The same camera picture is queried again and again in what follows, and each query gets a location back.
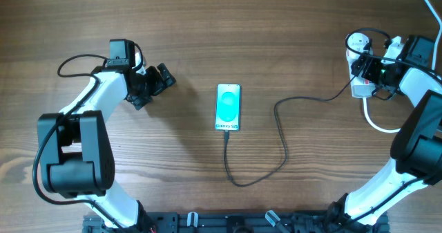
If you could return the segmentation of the teal Galaxy smartphone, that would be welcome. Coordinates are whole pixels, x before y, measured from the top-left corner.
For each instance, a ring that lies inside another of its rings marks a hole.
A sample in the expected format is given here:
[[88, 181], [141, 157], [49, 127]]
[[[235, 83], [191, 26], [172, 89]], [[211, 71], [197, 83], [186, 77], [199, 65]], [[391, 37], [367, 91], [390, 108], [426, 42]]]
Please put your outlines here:
[[215, 106], [215, 130], [240, 130], [241, 85], [218, 84]]

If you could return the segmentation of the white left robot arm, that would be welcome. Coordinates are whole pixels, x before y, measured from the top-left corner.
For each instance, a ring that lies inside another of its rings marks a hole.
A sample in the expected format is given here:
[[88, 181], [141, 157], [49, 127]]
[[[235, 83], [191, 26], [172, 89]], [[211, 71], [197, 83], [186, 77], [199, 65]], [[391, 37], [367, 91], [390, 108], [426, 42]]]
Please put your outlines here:
[[33, 187], [47, 203], [87, 205], [106, 232], [156, 232], [143, 205], [115, 180], [106, 121], [120, 102], [140, 110], [176, 79], [163, 63], [147, 66], [134, 41], [112, 39], [109, 51], [102, 64], [85, 73], [90, 81], [73, 102], [38, 119]]

